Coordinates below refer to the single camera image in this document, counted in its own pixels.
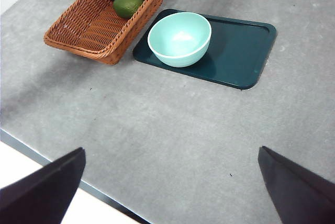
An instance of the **bowl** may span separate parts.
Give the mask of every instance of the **bowl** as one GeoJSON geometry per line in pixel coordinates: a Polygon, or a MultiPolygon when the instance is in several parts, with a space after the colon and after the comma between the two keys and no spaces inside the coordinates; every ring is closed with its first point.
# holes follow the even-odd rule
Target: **bowl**
{"type": "Polygon", "coordinates": [[[205,17],[181,12],[159,20],[149,32],[148,45],[163,63],[186,67],[203,57],[210,36],[211,26],[205,17]]]}

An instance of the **basket rim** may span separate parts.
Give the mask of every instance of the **basket rim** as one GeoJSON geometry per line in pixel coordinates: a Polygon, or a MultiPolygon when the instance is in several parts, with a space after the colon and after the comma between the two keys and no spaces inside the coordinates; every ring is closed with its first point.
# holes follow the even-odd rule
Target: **basket rim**
{"type": "Polygon", "coordinates": [[[51,32],[51,30],[55,26],[57,26],[61,22],[62,18],[64,16],[66,16],[69,12],[71,12],[72,9],[74,7],[76,7],[78,2],[80,2],[80,1],[81,0],[76,0],[73,4],[70,5],[70,7],[66,11],[64,11],[60,15],[60,17],[51,25],[51,27],[48,29],[48,31],[44,33],[43,40],[44,40],[45,44],[47,44],[49,46],[56,47],[56,48],[63,49],[63,50],[72,49],[73,53],[84,54],[85,56],[89,56],[92,59],[100,59],[100,58],[105,57],[106,55],[109,55],[109,54],[113,53],[117,49],[117,47],[122,43],[124,38],[127,36],[128,32],[132,29],[132,27],[135,25],[135,23],[141,18],[142,14],[148,9],[150,4],[154,0],[144,0],[144,2],[138,8],[138,10],[122,26],[122,28],[120,29],[118,34],[115,35],[112,42],[110,42],[110,44],[108,44],[105,48],[103,48],[101,50],[98,50],[98,51],[89,50],[89,49],[85,49],[85,48],[82,48],[82,47],[70,45],[70,44],[67,44],[67,43],[63,43],[61,41],[56,41],[56,40],[51,39],[48,36],[48,34],[51,32]]]}

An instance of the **bowl rim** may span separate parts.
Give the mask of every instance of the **bowl rim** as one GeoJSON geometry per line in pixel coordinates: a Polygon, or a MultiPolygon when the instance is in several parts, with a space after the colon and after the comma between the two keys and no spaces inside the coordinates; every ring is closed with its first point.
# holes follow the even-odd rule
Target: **bowl rim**
{"type": "Polygon", "coordinates": [[[149,45],[149,48],[151,49],[151,51],[154,53],[154,54],[158,54],[160,57],[164,57],[164,58],[170,58],[170,59],[179,59],[179,58],[185,58],[185,57],[189,57],[190,55],[193,55],[195,54],[196,52],[200,51],[202,48],[205,47],[206,44],[208,44],[208,42],[210,41],[210,38],[211,38],[211,25],[209,23],[209,21],[202,15],[198,14],[198,13],[194,13],[194,12],[178,12],[178,13],[175,13],[175,14],[171,14],[171,15],[168,15],[168,16],[165,16],[164,18],[162,18],[161,20],[159,20],[149,31],[149,34],[148,34],[148,45],[149,45]],[[153,49],[153,47],[151,46],[151,43],[150,43],[150,36],[151,36],[151,32],[153,31],[153,29],[159,24],[161,23],[162,21],[164,21],[166,18],[170,18],[172,16],[176,16],[176,15],[180,15],[180,14],[192,14],[192,15],[196,15],[198,17],[201,17],[202,20],[204,20],[208,27],[209,27],[209,34],[208,34],[208,37],[206,39],[206,41],[200,46],[198,47],[196,50],[190,52],[190,53],[187,53],[187,54],[184,54],[184,55],[177,55],[177,56],[172,56],[172,55],[165,55],[165,54],[162,54],[162,53],[159,53],[157,52],[156,50],[153,49]]]}

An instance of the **white floor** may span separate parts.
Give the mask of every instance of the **white floor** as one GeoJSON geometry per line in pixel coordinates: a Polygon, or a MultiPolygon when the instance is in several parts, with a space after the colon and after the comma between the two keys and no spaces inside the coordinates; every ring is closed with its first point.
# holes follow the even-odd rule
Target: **white floor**
{"type": "MultiPolygon", "coordinates": [[[[18,0],[1,0],[1,14],[18,0]]],[[[9,185],[41,168],[41,165],[0,142],[0,188],[9,185]]],[[[128,216],[78,189],[62,224],[137,224],[128,216]]]]}

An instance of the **avocado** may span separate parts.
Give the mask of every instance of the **avocado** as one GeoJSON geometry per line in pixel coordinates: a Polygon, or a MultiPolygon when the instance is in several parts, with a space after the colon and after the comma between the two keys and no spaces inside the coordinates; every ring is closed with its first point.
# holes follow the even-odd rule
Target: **avocado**
{"type": "Polygon", "coordinates": [[[113,8],[119,17],[129,19],[142,3],[143,0],[114,0],[113,8]]]}

